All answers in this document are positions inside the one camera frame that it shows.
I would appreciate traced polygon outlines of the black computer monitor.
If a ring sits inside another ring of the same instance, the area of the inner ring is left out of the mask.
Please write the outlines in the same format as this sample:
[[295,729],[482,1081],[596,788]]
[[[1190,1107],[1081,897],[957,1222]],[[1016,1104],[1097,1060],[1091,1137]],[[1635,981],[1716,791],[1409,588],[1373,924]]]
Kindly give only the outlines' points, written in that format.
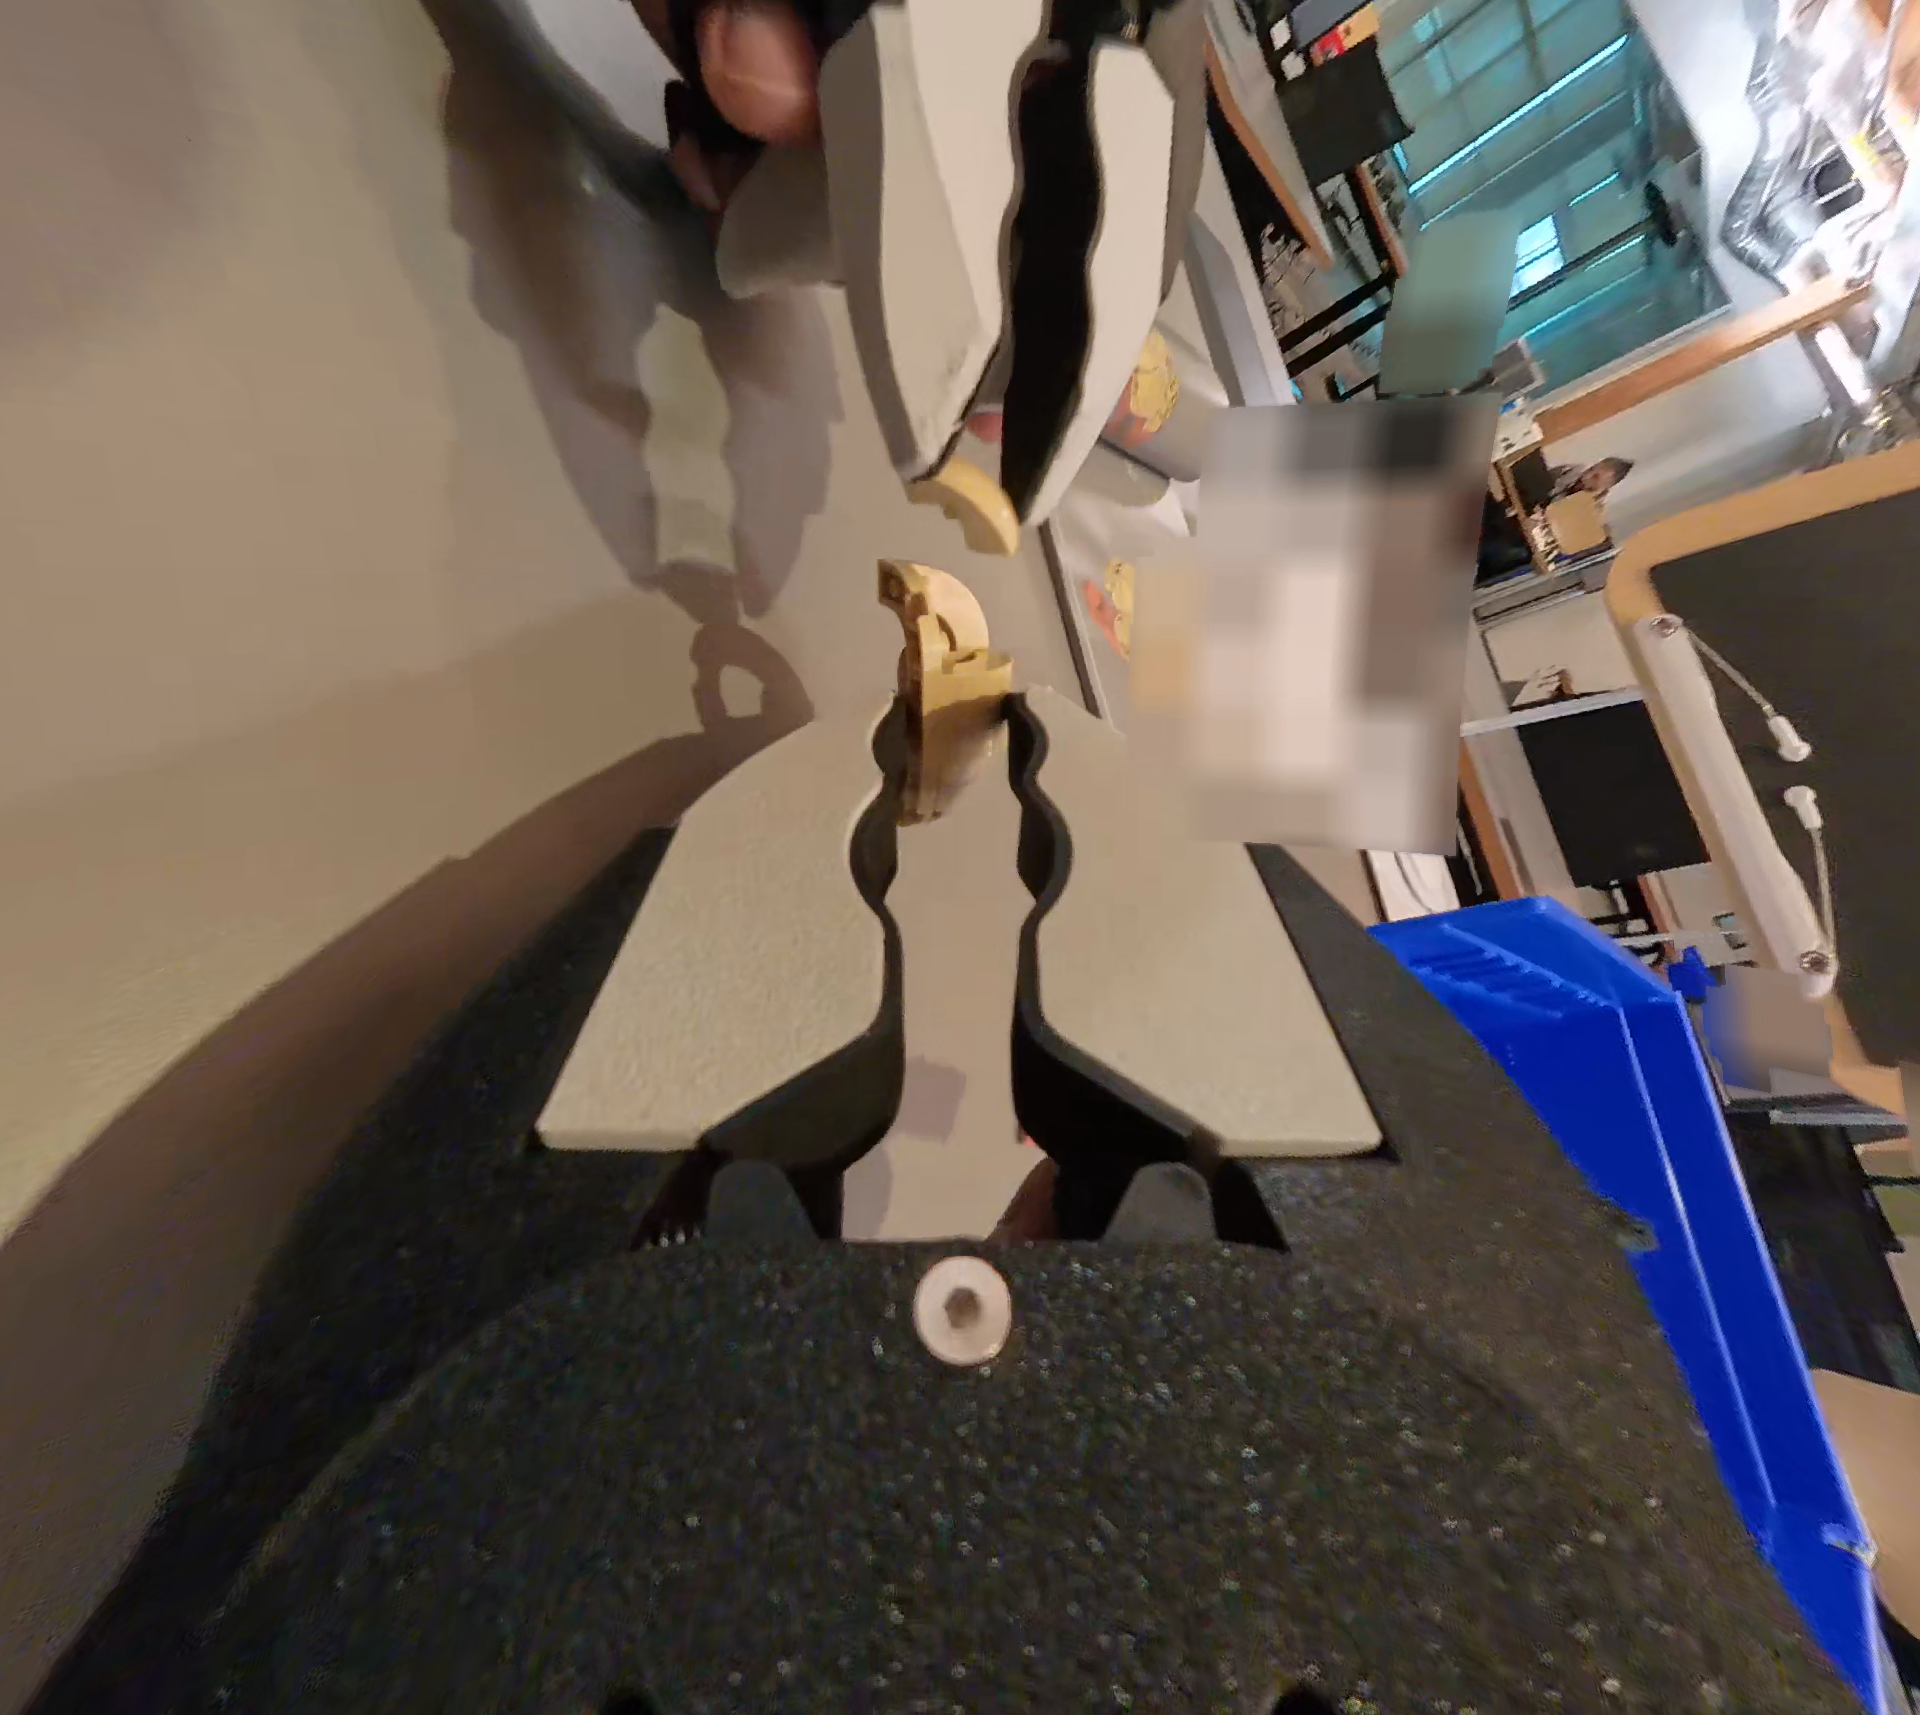
[[1379,37],[1287,78],[1278,98],[1313,192],[1390,155],[1414,134],[1387,80]]

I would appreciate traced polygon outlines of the small tan arch brick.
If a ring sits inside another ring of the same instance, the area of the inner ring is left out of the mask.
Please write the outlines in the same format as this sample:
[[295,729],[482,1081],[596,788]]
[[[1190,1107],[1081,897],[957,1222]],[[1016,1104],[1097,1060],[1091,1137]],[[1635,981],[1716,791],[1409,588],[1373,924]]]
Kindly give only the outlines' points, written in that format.
[[950,457],[934,473],[908,483],[904,500],[934,508],[953,524],[976,556],[1005,559],[1021,547],[1021,524],[1010,498],[965,457]]

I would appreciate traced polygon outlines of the white metal bracket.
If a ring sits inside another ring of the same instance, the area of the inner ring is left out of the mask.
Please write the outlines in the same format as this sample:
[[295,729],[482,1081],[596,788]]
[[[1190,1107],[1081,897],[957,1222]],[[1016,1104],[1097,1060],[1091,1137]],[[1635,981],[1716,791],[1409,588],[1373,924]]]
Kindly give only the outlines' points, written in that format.
[[1677,615],[1653,612],[1632,623],[1624,639],[1669,767],[1716,865],[1736,890],[1749,941],[1807,1005],[1826,1005],[1836,993],[1841,952],[1819,795],[1796,779],[1781,798],[1781,816],[1796,824],[1809,847],[1809,872],[1803,872],[1781,845],[1775,813],[1746,773],[1717,692],[1729,687],[1760,711],[1789,767],[1807,764],[1812,745]]

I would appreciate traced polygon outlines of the grey desk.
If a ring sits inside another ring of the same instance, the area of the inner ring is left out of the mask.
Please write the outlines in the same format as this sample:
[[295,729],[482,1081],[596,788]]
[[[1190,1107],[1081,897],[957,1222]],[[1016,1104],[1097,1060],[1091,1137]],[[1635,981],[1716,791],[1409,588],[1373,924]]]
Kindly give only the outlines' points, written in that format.
[[5,0],[5,1710],[157,1710],[509,1271],[636,839],[890,685],[874,559],[1075,697],[837,296],[728,306],[613,0]]

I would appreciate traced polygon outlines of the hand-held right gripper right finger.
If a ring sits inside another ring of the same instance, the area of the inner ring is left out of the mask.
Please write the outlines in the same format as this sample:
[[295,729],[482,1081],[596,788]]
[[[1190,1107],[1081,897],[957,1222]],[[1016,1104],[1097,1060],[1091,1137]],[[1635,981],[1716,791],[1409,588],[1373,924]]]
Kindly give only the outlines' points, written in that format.
[[1257,1172],[1384,1148],[1249,847],[1191,838],[1105,722],[1006,703],[1012,1100],[1069,1243],[1283,1245]]

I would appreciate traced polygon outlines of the tan curved brick assembly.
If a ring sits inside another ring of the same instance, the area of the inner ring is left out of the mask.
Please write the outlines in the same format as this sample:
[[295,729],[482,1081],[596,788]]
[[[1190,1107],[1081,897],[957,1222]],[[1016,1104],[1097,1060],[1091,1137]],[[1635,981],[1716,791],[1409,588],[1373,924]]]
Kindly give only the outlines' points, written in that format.
[[903,559],[877,565],[877,600],[903,650],[904,768],[896,821],[943,819],[995,753],[1016,664],[995,650],[979,600],[961,577]]

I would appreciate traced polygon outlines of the person's right hand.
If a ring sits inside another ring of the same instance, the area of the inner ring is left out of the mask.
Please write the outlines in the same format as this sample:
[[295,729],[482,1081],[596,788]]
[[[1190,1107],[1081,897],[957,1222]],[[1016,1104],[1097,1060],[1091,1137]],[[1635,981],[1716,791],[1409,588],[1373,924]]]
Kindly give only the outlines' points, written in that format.
[[1043,1157],[1021,1179],[1016,1195],[986,1236],[989,1246],[1040,1246],[1063,1239],[1060,1163]]

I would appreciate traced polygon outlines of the blue plastic bin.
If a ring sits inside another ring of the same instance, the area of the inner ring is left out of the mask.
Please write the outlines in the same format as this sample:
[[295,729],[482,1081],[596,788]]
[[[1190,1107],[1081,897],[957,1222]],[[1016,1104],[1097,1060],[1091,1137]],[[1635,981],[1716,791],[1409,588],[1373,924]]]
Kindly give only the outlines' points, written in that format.
[[1682,998],[1546,899],[1373,939],[1506,1071],[1589,1190],[1644,1228],[1632,1271],[1746,1533],[1842,1681],[1888,1710],[1874,1544]]

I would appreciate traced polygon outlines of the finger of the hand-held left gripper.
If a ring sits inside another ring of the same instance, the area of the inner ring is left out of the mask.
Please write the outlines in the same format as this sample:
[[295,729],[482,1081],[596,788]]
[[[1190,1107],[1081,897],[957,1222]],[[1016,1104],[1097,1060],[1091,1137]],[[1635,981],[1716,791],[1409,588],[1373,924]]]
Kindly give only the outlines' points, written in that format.
[[1137,44],[1097,41],[1020,107],[999,485],[1045,517],[1126,398],[1165,296],[1174,98]]
[[1008,322],[1016,88],[1051,0],[873,0],[822,64],[837,273],[900,480],[936,473]]

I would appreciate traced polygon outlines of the grey instruction booklet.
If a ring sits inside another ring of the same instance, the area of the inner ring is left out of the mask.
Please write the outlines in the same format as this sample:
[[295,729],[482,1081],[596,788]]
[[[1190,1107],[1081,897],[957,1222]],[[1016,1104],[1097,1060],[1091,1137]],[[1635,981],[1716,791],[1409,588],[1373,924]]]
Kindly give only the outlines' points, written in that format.
[[1291,398],[1241,242],[1191,220],[1128,393],[1037,530],[1092,716],[1126,727],[1137,571],[1187,549],[1214,425]]

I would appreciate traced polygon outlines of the long wooden edged table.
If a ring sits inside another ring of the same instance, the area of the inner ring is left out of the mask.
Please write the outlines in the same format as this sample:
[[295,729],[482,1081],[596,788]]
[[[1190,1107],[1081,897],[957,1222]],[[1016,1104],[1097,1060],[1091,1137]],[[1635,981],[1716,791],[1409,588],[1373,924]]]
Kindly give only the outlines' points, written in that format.
[[1329,230],[1287,126],[1267,52],[1238,21],[1233,0],[1227,0],[1227,11],[1209,2],[1204,27],[1212,88],[1229,129],[1278,199],[1307,261],[1329,271]]

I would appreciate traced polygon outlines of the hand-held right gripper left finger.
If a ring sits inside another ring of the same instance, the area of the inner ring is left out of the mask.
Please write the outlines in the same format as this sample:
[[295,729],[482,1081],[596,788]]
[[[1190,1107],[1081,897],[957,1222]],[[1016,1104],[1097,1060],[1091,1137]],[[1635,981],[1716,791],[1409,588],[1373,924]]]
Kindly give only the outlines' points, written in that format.
[[904,705],[812,720],[718,778],[666,847],[535,1118],[547,1152],[778,1170],[843,1238],[904,1089]]

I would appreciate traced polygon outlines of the black board with wooden rim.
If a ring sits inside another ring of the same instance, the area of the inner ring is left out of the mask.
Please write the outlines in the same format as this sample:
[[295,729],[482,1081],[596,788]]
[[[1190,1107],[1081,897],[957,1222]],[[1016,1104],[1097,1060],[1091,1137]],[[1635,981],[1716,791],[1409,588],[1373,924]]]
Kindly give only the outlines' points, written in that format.
[[1841,970],[1819,1005],[1836,1085],[1916,1124],[1916,443],[1775,480],[1632,536],[1602,600],[1624,632],[1673,612],[1812,745],[1789,767],[1760,711],[1719,711],[1789,856],[1784,791],[1819,795]]

